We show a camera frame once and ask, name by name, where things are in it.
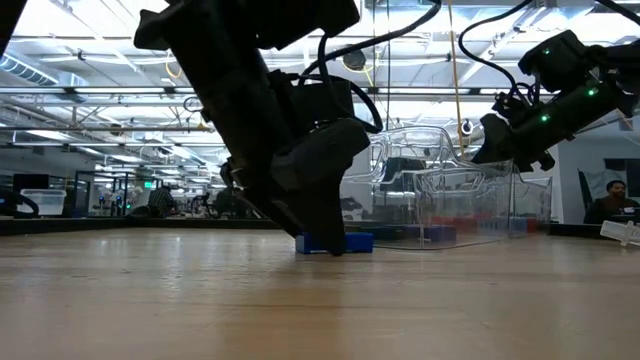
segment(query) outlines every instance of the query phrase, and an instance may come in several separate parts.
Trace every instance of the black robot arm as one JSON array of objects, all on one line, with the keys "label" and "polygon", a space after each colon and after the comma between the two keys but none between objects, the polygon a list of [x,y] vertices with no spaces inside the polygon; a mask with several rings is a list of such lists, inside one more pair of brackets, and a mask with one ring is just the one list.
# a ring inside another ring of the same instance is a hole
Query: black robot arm
[{"label": "black robot arm", "polygon": [[[634,13],[621,10],[609,0],[598,1],[640,25]],[[527,97],[522,96],[515,81],[508,94],[496,96],[493,110],[497,114],[487,114],[480,120],[485,142],[472,161],[513,159],[522,172],[533,170],[531,164],[535,162],[543,170],[552,168],[555,161],[547,149],[553,145],[572,140],[579,130],[613,110],[627,117],[634,115],[640,94],[639,64],[639,42],[588,47],[570,30],[542,42],[518,63],[536,83],[525,84]],[[548,103],[539,100],[541,87],[555,93]]]},{"label": "black robot arm", "polygon": [[345,251],[340,182],[369,145],[351,84],[333,81],[334,94],[294,87],[297,76],[269,72],[259,49],[318,28],[337,35],[358,20],[352,0],[172,1],[159,14],[142,11],[134,42],[171,48],[231,154],[221,175],[235,194],[334,255]]}]

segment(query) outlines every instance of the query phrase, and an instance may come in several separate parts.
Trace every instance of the man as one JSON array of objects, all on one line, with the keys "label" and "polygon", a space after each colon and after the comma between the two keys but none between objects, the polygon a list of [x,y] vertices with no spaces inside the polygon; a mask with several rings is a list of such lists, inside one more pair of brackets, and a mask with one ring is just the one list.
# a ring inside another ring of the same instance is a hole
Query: man
[{"label": "man", "polygon": [[587,210],[584,217],[585,224],[602,224],[605,220],[626,222],[634,220],[636,210],[640,211],[640,204],[628,199],[627,185],[620,180],[613,180],[607,184],[607,195],[597,199]]},{"label": "man", "polygon": [[171,196],[171,188],[168,186],[159,187],[149,194],[147,206],[140,206],[133,209],[129,217],[134,218],[164,218],[171,213],[171,209],[176,206],[176,202]]}]

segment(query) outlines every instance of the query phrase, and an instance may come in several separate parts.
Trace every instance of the blue block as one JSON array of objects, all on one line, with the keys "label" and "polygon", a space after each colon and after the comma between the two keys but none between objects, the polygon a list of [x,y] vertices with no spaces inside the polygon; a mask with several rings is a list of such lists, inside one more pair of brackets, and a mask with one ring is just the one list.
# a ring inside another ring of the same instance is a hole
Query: blue block
[{"label": "blue block", "polygon": [[507,232],[508,218],[488,218],[478,221],[478,233],[482,235],[492,235],[495,233]]},{"label": "blue block", "polygon": [[433,225],[424,229],[425,237],[431,242],[455,242],[457,238],[456,228],[446,225]]},{"label": "blue block", "polygon": [[362,227],[362,230],[373,235],[375,240],[400,240],[404,236],[404,228],[402,226],[375,226]]},{"label": "blue block", "polygon": [[[373,234],[369,233],[347,233],[347,252],[350,253],[372,253]],[[326,252],[318,244],[315,244],[309,234],[298,235],[296,237],[296,252],[301,254],[312,254]]]},{"label": "blue block", "polygon": [[524,217],[512,217],[509,219],[509,234],[526,235],[529,219]]}]

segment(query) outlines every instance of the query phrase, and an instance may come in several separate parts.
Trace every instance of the clear plastic container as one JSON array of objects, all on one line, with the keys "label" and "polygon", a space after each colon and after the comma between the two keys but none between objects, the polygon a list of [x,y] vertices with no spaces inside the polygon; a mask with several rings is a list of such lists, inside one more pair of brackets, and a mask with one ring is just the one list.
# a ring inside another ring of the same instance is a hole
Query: clear plastic container
[{"label": "clear plastic container", "polygon": [[513,164],[477,165],[458,151],[438,127],[372,136],[342,183],[347,228],[373,233],[377,246],[416,250],[508,238]]},{"label": "clear plastic container", "polygon": [[517,172],[513,177],[510,235],[523,236],[545,229],[551,222],[551,178],[525,181]]},{"label": "clear plastic container", "polygon": [[629,244],[640,246],[640,226],[635,226],[633,221],[626,224],[605,221],[602,224],[600,235],[618,240],[622,246]]},{"label": "clear plastic container", "polygon": [[[20,194],[28,197],[38,205],[40,216],[62,215],[64,199],[67,197],[67,192],[64,190],[23,189]],[[28,205],[23,204],[18,207],[18,211],[32,212]]]}]

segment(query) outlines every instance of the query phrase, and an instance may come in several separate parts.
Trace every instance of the desk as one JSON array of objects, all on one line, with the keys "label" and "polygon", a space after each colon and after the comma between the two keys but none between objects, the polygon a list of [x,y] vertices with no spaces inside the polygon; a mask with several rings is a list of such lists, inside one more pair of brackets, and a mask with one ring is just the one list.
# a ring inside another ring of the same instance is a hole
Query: desk
[{"label": "desk", "polygon": [[6,359],[637,359],[640,252],[546,236],[305,256],[280,231],[0,241]]}]

